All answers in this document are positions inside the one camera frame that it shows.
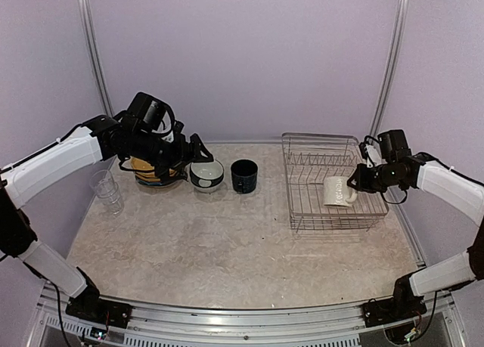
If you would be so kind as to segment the white ceramic mug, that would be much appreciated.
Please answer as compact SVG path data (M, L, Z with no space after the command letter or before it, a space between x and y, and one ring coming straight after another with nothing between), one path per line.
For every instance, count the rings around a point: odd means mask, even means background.
M350 207L357 200L358 192L346 185L348 177L326 177L323 183L323 204L325 206Z

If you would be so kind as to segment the dark teal bowl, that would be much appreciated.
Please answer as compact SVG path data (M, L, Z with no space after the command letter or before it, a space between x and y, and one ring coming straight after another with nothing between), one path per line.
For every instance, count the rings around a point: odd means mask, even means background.
M217 184L223 181L225 169L218 160L214 160L211 163L192 163L189 174L192 184L198 185L200 180L207 180Z

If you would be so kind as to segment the dark blue mug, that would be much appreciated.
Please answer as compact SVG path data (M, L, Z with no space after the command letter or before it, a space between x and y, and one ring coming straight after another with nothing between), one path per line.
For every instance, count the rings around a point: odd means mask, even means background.
M250 194L256 189L259 167L252 160L236 160L231 164L231 183L238 194Z

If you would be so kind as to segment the clear drinking glass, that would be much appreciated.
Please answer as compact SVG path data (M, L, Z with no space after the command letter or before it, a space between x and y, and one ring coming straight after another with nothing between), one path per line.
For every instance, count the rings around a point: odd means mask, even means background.
M120 214L124 209L123 197L118 188L110 193L99 195L98 199L106 210L114 215Z
M90 188L98 197L110 197L116 191L116 182L108 169L96 172L90 178Z

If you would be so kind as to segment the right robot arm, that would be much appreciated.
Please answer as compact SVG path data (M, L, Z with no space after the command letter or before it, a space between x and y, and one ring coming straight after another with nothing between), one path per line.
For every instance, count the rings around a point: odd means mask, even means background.
M394 320L424 312L426 294L459 290L483 279L483 185L428 153L403 156L376 166L360 163L347 184L355 191L384 194L390 187L422 192L419 220L437 227L438 241L450 247L444 260L396 280L392 296L364 306L371 320Z

